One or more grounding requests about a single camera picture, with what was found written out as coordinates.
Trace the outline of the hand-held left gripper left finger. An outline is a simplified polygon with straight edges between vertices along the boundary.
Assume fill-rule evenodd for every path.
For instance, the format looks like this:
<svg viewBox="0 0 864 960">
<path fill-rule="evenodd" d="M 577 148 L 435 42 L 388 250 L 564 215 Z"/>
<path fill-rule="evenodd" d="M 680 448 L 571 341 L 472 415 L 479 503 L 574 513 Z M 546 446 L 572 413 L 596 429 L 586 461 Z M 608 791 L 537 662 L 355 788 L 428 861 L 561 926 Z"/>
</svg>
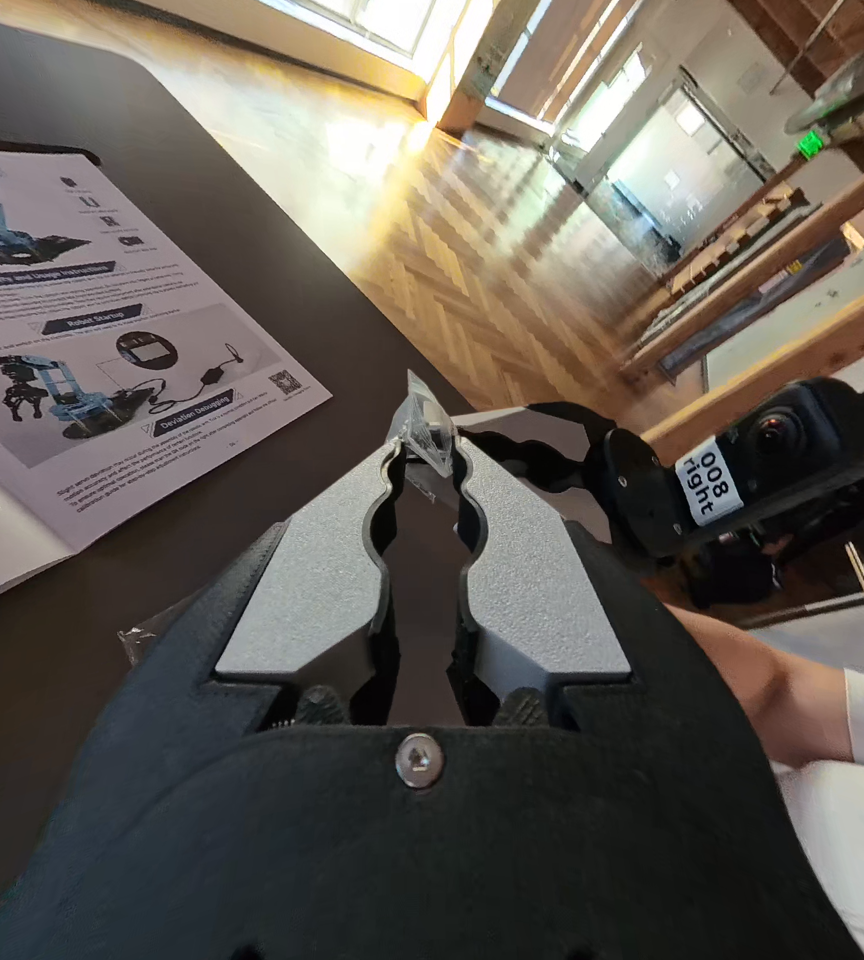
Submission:
<svg viewBox="0 0 864 960">
<path fill-rule="evenodd" d="M 289 520 L 215 670 L 222 679 L 372 679 L 390 578 L 371 533 L 393 504 L 389 440 Z"/>
</svg>

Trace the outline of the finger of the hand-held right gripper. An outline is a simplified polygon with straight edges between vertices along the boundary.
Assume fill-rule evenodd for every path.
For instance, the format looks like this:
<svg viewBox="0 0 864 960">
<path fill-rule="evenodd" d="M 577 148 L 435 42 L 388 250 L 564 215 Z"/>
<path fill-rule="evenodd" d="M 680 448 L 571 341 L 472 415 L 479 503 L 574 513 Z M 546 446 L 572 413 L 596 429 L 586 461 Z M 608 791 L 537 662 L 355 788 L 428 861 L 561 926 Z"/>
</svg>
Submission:
<svg viewBox="0 0 864 960">
<path fill-rule="evenodd" d="M 606 418 L 573 402 L 459 414 L 453 424 L 486 452 L 588 452 L 606 438 Z"/>
<path fill-rule="evenodd" d="M 566 521 L 578 522 L 598 542 L 612 542 L 610 520 L 588 486 L 581 462 L 541 440 L 518 442 L 504 434 L 465 434 L 465 438 Z"/>
</svg>

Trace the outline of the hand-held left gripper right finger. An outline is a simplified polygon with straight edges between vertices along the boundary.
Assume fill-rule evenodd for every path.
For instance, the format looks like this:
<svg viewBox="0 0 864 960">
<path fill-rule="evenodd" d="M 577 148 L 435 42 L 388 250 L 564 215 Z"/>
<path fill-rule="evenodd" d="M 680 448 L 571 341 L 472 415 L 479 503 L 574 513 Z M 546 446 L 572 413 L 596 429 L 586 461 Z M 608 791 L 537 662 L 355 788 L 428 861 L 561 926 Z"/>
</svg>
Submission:
<svg viewBox="0 0 864 960">
<path fill-rule="evenodd" d="M 458 438 L 459 484 L 475 536 L 462 613 L 483 683 L 623 683 L 630 663 L 559 512 Z"/>
</svg>

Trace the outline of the small clear screw bag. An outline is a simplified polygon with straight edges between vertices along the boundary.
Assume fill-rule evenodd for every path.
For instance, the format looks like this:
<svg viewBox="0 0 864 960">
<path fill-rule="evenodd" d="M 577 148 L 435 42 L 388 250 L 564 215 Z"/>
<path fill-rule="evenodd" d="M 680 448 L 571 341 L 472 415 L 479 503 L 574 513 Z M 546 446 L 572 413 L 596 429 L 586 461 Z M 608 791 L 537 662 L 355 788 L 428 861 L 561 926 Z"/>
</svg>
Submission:
<svg viewBox="0 0 864 960">
<path fill-rule="evenodd" d="M 161 637 L 161 634 L 181 614 L 182 609 L 181 604 L 169 606 L 133 627 L 117 631 L 118 640 L 122 644 L 131 668 L 137 666 L 143 660 L 150 648 Z"/>
<path fill-rule="evenodd" d="M 392 416 L 386 442 L 398 442 L 438 476 L 448 478 L 453 472 L 456 438 L 450 415 L 428 385 L 408 370 L 406 398 Z"/>
</svg>

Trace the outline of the robot arm instruction booklet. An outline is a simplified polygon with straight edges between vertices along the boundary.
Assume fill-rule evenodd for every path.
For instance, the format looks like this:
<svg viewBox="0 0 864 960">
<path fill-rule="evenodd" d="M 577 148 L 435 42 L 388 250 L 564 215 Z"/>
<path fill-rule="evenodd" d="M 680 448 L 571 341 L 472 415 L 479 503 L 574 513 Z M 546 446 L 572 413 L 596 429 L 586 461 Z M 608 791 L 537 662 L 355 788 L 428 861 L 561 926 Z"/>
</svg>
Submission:
<svg viewBox="0 0 864 960">
<path fill-rule="evenodd" d="M 330 398 L 83 152 L 0 144 L 0 594 Z"/>
</svg>

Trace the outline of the person's right forearm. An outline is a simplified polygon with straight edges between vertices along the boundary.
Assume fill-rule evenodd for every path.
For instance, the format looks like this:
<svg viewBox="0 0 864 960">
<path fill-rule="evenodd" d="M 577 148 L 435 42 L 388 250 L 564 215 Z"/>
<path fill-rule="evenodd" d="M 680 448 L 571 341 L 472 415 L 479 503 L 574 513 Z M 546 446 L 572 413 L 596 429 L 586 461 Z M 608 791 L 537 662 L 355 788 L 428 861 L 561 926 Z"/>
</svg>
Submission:
<svg viewBox="0 0 864 960">
<path fill-rule="evenodd" d="M 725 680 L 772 762 L 853 762 L 842 669 L 775 650 L 742 630 L 676 606 L 666 609 Z"/>
</svg>

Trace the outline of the dark grey desk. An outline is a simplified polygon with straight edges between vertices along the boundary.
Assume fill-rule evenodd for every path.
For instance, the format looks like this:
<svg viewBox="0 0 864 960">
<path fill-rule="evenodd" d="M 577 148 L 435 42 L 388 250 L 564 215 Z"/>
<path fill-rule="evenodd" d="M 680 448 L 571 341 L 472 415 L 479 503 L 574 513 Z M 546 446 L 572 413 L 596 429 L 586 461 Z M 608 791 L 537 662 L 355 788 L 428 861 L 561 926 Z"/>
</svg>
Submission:
<svg viewBox="0 0 864 960">
<path fill-rule="evenodd" d="M 0 25 L 0 140 L 89 150 L 332 399 L 0 595 L 0 900 L 129 673 L 118 631 L 195 594 L 375 450 L 413 369 L 472 407 L 136 60 Z"/>
</svg>

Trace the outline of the large glass window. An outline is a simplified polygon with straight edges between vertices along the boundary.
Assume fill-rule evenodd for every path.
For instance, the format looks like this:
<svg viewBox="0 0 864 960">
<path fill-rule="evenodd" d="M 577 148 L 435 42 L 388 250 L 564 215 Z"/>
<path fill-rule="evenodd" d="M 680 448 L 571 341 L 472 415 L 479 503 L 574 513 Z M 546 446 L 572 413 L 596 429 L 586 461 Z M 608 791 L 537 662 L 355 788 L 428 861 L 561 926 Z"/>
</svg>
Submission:
<svg viewBox="0 0 864 960">
<path fill-rule="evenodd" d="M 263 1 L 262 4 L 336 38 L 356 37 L 408 59 L 443 47 L 466 5 L 462 1 Z"/>
</svg>

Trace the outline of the round metal ventilation duct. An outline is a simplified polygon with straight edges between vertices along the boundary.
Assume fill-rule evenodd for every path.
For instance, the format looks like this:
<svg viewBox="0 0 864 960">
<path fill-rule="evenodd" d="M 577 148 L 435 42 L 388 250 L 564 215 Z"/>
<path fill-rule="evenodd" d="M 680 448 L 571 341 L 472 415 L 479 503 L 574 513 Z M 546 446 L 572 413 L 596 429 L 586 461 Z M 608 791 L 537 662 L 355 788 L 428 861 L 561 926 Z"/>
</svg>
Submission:
<svg viewBox="0 0 864 960">
<path fill-rule="evenodd" d="M 864 97 L 864 51 L 848 59 L 815 92 L 813 102 L 785 122 L 786 135 L 821 126 L 827 118 Z"/>
</svg>

